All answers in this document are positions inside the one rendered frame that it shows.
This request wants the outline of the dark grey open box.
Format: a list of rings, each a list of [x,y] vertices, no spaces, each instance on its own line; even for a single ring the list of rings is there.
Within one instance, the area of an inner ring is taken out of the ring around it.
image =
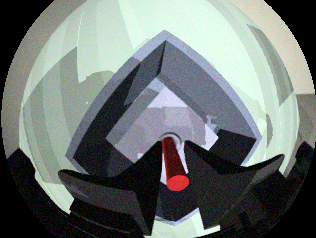
[[[246,167],[262,134],[246,104],[215,67],[169,31],[135,51],[102,87],[74,132],[65,158],[80,173],[117,176],[131,161],[116,147],[135,119],[169,88],[218,136],[211,154]],[[182,191],[159,185],[155,221],[178,225],[199,212],[190,173]]]

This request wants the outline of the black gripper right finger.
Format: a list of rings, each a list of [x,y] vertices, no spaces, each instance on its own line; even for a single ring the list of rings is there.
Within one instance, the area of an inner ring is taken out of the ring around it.
[[[285,158],[284,154],[276,155],[243,167],[211,154],[190,140],[185,140],[183,151],[203,229],[218,227],[219,220],[240,203],[252,185],[279,171]]]

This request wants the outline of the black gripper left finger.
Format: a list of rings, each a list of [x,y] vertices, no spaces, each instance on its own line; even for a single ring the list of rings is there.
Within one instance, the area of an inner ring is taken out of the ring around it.
[[[163,144],[158,140],[133,165],[113,177],[86,175],[72,169],[58,171],[58,179],[70,195],[134,217],[143,236],[151,236],[163,167]]]

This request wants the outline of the red peg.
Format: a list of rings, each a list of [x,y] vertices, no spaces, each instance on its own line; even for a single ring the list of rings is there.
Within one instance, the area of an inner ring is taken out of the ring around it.
[[[183,167],[181,156],[179,156],[177,148],[175,148],[174,139],[166,136],[162,140],[163,156],[165,156],[166,165],[166,184],[171,191],[182,191],[190,181],[187,179],[186,169]]]

